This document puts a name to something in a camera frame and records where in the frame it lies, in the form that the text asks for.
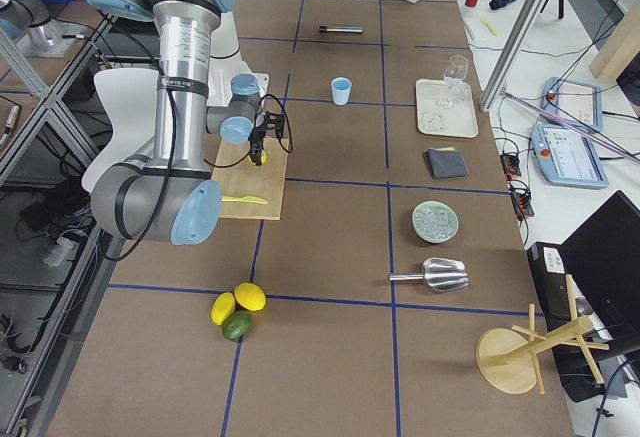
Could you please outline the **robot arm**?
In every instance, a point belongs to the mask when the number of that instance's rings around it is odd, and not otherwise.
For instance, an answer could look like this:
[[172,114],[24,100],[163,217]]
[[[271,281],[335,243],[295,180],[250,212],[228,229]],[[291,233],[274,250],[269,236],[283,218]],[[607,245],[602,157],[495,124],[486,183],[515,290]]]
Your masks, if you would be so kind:
[[43,51],[63,40],[61,26],[42,0],[1,0],[1,29],[13,40],[27,34],[31,43]]
[[235,0],[87,0],[99,11],[151,22],[156,71],[102,90],[112,137],[84,174],[93,216],[109,234],[195,245],[209,238],[222,190],[204,158],[216,133],[260,161],[268,78],[242,60]]

